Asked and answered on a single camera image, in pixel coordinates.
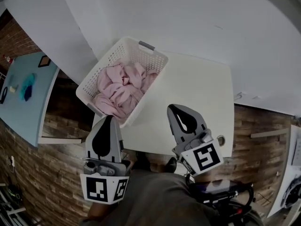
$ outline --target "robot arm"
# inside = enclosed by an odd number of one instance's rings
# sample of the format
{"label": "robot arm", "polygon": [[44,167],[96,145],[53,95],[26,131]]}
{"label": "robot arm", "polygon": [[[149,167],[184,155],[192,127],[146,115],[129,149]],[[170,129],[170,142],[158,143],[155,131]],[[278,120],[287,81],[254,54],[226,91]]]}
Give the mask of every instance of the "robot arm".
{"label": "robot arm", "polygon": [[[223,163],[217,139],[203,117],[183,105],[169,105],[167,116],[176,140],[173,152],[195,177]],[[123,161],[119,123],[108,115],[100,120],[86,139],[84,173],[80,175],[84,198],[113,204],[123,199],[131,162]]]}
{"label": "robot arm", "polygon": [[198,112],[171,104],[167,117],[177,144],[173,152],[193,177],[223,164],[218,140],[213,140],[211,130]]}

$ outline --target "white plastic basket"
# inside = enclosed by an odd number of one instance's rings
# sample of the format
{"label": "white plastic basket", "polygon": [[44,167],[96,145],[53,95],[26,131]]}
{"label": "white plastic basket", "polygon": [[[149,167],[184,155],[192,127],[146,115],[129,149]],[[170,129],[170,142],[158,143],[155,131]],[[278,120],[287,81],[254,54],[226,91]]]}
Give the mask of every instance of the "white plastic basket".
{"label": "white plastic basket", "polygon": [[[158,73],[160,73],[168,63],[168,57],[156,51],[155,47],[129,37],[120,39],[94,66],[76,90],[76,96],[100,117],[105,115],[93,103],[94,97],[99,93],[97,88],[98,74],[103,68],[112,66],[118,59],[122,59],[122,61],[126,63],[139,62],[147,71],[155,70]],[[145,103],[143,98],[146,94],[147,92],[126,121],[120,125],[121,128],[129,126],[134,122],[143,109]]]}

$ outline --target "pink cloth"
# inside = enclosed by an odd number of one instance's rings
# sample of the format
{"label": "pink cloth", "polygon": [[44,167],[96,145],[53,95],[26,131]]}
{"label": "pink cloth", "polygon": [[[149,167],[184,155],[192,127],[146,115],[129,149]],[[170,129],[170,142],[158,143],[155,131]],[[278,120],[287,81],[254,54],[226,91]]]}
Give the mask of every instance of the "pink cloth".
{"label": "pink cloth", "polygon": [[124,121],[157,75],[156,71],[146,71],[139,63],[130,66],[118,60],[100,71],[97,79],[100,93],[94,98],[94,104],[104,114]]}

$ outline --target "cable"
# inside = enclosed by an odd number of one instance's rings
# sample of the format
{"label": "cable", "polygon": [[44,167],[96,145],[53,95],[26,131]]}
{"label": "cable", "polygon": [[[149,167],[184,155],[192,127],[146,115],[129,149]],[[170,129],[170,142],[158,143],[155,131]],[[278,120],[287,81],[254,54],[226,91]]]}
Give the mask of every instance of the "cable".
{"label": "cable", "polygon": [[246,203],[245,206],[250,206],[250,204],[252,203],[253,198],[254,198],[254,189],[252,187],[252,184],[250,184],[248,186],[247,191],[249,192],[249,200],[248,200],[248,202]]}
{"label": "cable", "polygon": [[6,164],[8,165],[8,168],[9,170],[14,173],[15,172],[15,167],[13,167],[13,170],[10,169],[10,165],[11,165],[11,160],[10,158],[5,154],[5,148],[3,146],[0,145],[0,147],[2,147],[3,149],[3,152],[4,152],[4,156],[5,156],[5,159],[6,159]]}
{"label": "cable", "polygon": [[266,201],[272,203],[272,202],[269,200],[271,197],[269,197],[269,199],[266,199],[262,194],[260,194],[260,193],[257,193],[257,194],[259,194],[261,197],[263,197]]}
{"label": "cable", "polygon": [[[179,159],[176,158],[176,160],[177,160],[177,165],[179,163],[180,165],[184,166]],[[188,175],[188,170],[186,170],[186,174],[184,174],[183,176],[186,177],[187,175]]]}

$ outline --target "white wall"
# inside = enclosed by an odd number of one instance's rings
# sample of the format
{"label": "white wall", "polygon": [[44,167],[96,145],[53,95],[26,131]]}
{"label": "white wall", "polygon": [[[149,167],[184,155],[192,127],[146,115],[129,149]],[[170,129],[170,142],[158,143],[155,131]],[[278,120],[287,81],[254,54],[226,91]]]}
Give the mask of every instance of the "white wall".
{"label": "white wall", "polygon": [[65,0],[4,0],[28,36],[76,83],[97,59]]}
{"label": "white wall", "polygon": [[[236,103],[301,114],[301,35],[292,23],[301,24],[298,3],[278,0],[278,7],[270,0],[94,0],[90,4],[98,2],[99,18],[110,28],[104,30],[111,32],[109,40],[132,36],[157,49],[228,64],[234,94],[247,93]],[[79,26],[85,24],[87,33],[96,34],[97,24],[103,25],[99,18],[93,24],[82,19]]]}
{"label": "white wall", "polygon": [[0,2],[0,16],[2,15],[2,13],[6,10],[6,7],[4,5],[3,2]]}
{"label": "white wall", "polygon": [[111,31],[99,0],[66,0],[85,39],[100,59],[113,45]]}

